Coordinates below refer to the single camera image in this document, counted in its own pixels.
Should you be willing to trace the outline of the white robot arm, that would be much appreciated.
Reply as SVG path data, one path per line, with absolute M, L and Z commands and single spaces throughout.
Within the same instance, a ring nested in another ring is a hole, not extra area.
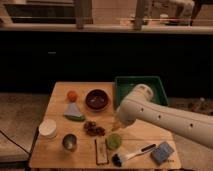
M 213 149 L 213 117 L 155 104 L 153 95 L 148 85 L 137 84 L 116 109 L 118 128 L 142 120 Z

